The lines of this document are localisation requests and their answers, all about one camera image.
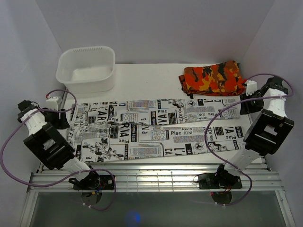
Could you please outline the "newspaper print trousers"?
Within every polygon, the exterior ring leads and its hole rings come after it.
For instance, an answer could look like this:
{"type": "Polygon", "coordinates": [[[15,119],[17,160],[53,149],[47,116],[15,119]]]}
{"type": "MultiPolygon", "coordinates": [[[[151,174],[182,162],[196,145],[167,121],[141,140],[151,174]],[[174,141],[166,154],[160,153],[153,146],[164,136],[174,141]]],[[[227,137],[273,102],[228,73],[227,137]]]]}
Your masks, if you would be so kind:
{"type": "Polygon", "coordinates": [[[238,119],[233,98],[82,103],[70,114],[66,139],[86,163],[238,150],[241,126],[198,126],[238,119]]]}

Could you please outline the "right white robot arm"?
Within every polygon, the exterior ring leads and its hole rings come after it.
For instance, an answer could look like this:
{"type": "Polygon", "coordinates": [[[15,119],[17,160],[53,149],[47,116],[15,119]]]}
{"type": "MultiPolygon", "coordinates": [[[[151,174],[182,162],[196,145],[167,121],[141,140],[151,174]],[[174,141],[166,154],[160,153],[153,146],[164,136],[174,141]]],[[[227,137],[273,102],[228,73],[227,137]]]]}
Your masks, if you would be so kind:
{"type": "Polygon", "coordinates": [[[225,164],[219,165],[214,183],[220,188],[240,181],[240,172],[259,157],[273,155],[280,148],[294,122],[285,113],[288,89],[280,77],[273,76],[257,89],[255,81],[246,81],[246,92],[240,96],[240,114],[259,113],[244,136],[245,147],[225,164]]]}

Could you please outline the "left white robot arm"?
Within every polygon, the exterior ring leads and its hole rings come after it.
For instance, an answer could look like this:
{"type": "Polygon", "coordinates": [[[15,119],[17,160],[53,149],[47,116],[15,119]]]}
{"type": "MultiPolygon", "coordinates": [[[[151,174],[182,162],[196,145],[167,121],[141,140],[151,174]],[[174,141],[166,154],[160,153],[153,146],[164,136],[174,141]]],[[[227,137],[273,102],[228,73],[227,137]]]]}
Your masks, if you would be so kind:
{"type": "Polygon", "coordinates": [[[64,168],[71,174],[75,173],[69,182],[80,189],[96,189],[100,186],[99,174],[76,158],[75,149],[60,133],[60,130],[70,127],[65,109],[41,109],[29,100],[19,103],[18,109],[18,121],[28,129],[28,137],[23,142],[48,169],[64,168]]]}

